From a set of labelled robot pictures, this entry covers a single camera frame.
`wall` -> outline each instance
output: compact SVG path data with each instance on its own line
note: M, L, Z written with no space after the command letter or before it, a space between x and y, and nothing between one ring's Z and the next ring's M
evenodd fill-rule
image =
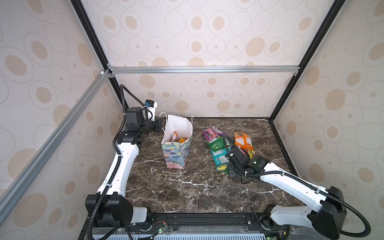
M100 73L66 0L0 3L0 196Z
M121 105L105 83L0 227L0 240L78 239L85 198L107 176L121 121Z
M342 190L384 232L384 1L342 9L275 124L299 175ZM346 231L363 229L347 215Z
M110 64L120 67L298 65L333 3L328 0L82 2ZM158 101L158 113L269 117L285 90L283 83L292 77L292 73L277 75L134 74L120 75L118 81L134 89L135 94L142 96L141 100ZM259 78L264 78L265 83L257 83ZM128 103L132 105L134 101L128 98Z

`horizontal metal bar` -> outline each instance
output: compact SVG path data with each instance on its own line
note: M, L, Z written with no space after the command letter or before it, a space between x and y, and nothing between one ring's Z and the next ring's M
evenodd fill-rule
M93 81L91 86L82 95L79 101L77 101L75 106L73 106L65 119L39 149L34 158L31 160L31 163L25 168L19 177L14 180L5 196L0 201L0 226L6 220L19 200L23 197L28 187L37 177L44 165L48 162L52 154L60 145L61 141L76 123L77 119L82 115L88 104L100 89L101 85L108 79L109 75L109 71L104 70L104 73Z
M112 74L132 73L296 73L299 66L212 66L212 67L112 67Z

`dark brown marble surface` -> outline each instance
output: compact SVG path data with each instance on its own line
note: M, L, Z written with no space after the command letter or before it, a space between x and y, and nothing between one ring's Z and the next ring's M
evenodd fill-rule
M262 212L268 204L304 205L277 187L256 179L241 184L215 169L209 147L201 131L217 126L233 138L243 132L252 138L258 154L289 172L272 130L264 119L195 119L191 150L185 169L168 169L161 149L162 133L153 132L145 139L133 163L126 188L126 199L152 212Z

